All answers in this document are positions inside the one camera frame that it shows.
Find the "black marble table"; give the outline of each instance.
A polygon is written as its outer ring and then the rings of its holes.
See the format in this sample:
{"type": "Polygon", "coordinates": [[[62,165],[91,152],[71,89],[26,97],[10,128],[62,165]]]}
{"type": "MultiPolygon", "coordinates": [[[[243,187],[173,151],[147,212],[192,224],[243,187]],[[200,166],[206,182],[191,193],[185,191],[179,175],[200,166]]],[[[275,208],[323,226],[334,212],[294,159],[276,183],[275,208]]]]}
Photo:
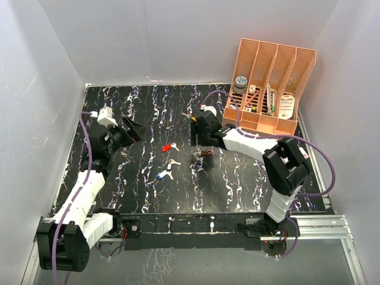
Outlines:
{"type": "MultiPolygon", "coordinates": [[[[200,103],[209,92],[229,91],[229,88],[230,85],[89,88],[83,111],[99,111],[107,105],[113,108],[117,121],[121,116],[129,116],[147,127],[142,142],[116,153],[111,175],[91,210],[114,207],[122,214],[264,212],[271,187],[263,164],[218,148],[212,148],[213,156],[202,157],[200,151],[211,148],[191,147],[189,143],[190,121],[181,112],[197,115],[200,103]],[[171,149],[163,153],[162,147],[170,143],[176,143],[179,151],[171,149]],[[158,180],[157,174],[166,168],[169,159],[181,165],[173,165],[173,180],[168,176],[158,180]]],[[[226,98],[216,94],[208,104],[223,113],[226,98]]],[[[85,118],[85,124],[92,130],[97,123],[85,118]]],[[[296,135],[302,136],[299,127],[296,135]]],[[[60,209],[74,186],[85,148],[84,135],[78,126],[52,214],[60,209]]],[[[302,192],[319,192],[314,173],[302,192]]],[[[300,198],[294,210],[324,212],[325,207],[320,197],[300,198]]]]}

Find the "white panel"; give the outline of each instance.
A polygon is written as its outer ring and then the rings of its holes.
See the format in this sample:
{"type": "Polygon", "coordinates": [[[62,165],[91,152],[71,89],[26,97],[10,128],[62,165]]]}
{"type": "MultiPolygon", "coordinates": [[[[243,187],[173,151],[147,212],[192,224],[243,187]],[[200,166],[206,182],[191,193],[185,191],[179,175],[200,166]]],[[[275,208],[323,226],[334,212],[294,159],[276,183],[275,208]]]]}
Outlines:
{"type": "Polygon", "coordinates": [[[337,0],[39,0],[85,83],[231,81],[240,38],[311,48],[337,0]]]}
{"type": "Polygon", "coordinates": [[[316,42],[319,58],[301,99],[312,140],[336,168],[332,205],[347,217],[368,284],[379,283],[380,264],[371,241],[380,234],[379,47],[379,1],[340,1],[316,42]]]}
{"type": "Polygon", "coordinates": [[[20,284],[60,184],[84,84],[38,0],[0,1],[1,284],[20,284]]]}

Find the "dark red object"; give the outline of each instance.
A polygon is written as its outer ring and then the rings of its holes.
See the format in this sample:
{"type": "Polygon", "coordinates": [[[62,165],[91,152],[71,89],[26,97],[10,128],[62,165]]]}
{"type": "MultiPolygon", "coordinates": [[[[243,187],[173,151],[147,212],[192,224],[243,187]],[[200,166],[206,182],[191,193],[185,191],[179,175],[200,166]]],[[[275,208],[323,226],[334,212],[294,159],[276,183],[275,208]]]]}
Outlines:
{"type": "Polygon", "coordinates": [[[213,155],[214,155],[214,152],[213,152],[212,150],[207,150],[207,151],[202,150],[202,151],[201,151],[201,155],[202,155],[202,156],[213,156],[213,155]]]}
{"type": "Polygon", "coordinates": [[[162,152],[165,153],[165,152],[167,152],[168,150],[170,150],[171,148],[172,148],[172,146],[171,146],[170,144],[168,144],[168,145],[166,145],[166,146],[164,146],[164,147],[162,148],[162,152]]]}

